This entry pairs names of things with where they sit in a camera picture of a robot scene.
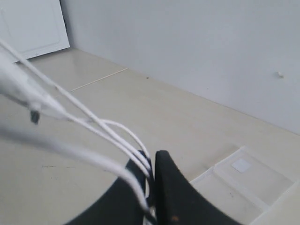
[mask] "white wall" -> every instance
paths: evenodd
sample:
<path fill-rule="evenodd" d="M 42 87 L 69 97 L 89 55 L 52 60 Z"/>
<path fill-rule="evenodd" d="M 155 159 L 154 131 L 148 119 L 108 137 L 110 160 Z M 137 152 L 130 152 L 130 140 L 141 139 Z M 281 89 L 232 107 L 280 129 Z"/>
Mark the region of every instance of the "white wall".
<path fill-rule="evenodd" d="M 75 47 L 300 134 L 299 0 L 63 6 Z"/>

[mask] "floor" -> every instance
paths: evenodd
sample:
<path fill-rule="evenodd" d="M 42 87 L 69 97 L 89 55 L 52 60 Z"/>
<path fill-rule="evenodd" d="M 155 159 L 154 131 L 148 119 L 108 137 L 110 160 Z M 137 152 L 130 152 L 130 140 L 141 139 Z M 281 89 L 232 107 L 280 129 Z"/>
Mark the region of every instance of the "floor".
<path fill-rule="evenodd" d="M 158 82 L 123 66 L 70 49 L 32 60 L 101 118 L 131 128 L 148 147 L 168 150 L 189 179 L 246 145 L 300 178 L 300 136 Z M 81 115 L 61 96 L 71 112 Z M 0 97 L 0 120 L 85 145 L 125 164 L 125 155 L 88 131 L 29 112 Z M 58 225 L 80 213 L 115 177 L 97 168 L 0 141 L 0 224 Z M 300 189 L 259 224 L 298 224 Z"/>

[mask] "white door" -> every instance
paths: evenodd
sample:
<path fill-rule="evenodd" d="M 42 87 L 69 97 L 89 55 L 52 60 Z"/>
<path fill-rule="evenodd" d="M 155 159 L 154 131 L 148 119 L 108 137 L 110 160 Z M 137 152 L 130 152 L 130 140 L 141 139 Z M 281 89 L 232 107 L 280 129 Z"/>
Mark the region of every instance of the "white door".
<path fill-rule="evenodd" d="M 69 47 L 59 0 L 0 0 L 0 37 L 26 58 Z"/>

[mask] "white plastic tray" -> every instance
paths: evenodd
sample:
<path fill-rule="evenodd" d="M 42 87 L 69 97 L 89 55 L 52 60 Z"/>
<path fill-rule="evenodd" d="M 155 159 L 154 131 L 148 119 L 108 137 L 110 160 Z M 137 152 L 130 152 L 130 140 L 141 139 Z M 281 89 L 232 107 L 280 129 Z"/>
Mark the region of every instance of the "white plastic tray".
<path fill-rule="evenodd" d="M 191 184 L 224 213 L 252 225 L 292 193 L 298 181 L 242 147 Z"/>

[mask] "white cable bundle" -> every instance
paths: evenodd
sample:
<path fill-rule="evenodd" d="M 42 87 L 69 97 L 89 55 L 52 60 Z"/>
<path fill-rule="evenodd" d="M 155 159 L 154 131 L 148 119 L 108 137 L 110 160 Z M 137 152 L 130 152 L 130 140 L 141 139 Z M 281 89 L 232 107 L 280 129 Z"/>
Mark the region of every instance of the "white cable bundle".
<path fill-rule="evenodd" d="M 128 155 L 129 158 L 145 174 L 146 178 L 151 180 L 152 168 L 149 164 L 150 155 L 146 147 L 132 131 L 115 121 L 102 120 L 98 118 L 78 99 L 73 97 L 69 92 L 40 72 L 21 54 L 19 54 L 1 39 L 0 46 L 16 57 L 43 82 L 52 88 L 55 88 L 77 108 L 83 111 L 87 115 L 88 119 L 81 119 L 68 113 L 67 110 L 55 98 L 49 95 L 33 78 L 21 70 L 16 64 L 11 63 L 4 54 L 0 54 L 0 94 L 3 94 L 18 104 L 27 107 L 31 111 L 40 112 L 41 114 L 60 120 L 69 120 L 75 122 L 89 131 L 97 134 L 98 136 L 106 139 L 118 147 L 126 155 Z M 89 120 L 95 122 L 100 128 L 103 129 L 104 132 L 91 126 L 88 123 Z M 136 148 L 115 133 L 108 125 L 117 126 L 129 133 L 139 144 L 146 157 L 144 157 Z M 8 138 L 13 141 L 38 146 L 45 150 L 52 150 L 64 156 L 72 157 L 89 164 L 99 166 L 102 169 L 119 176 L 125 182 L 127 182 L 134 190 L 141 208 L 147 213 L 150 212 L 147 201 L 143 194 L 143 190 L 133 174 L 107 157 L 84 148 L 71 146 L 53 139 L 49 140 L 49 138 L 42 135 L 28 133 L 28 131 L 24 132 L 19 129 L 12 129 L 11 127 L 3 124 L 0 124 L 0 138 Z"/>

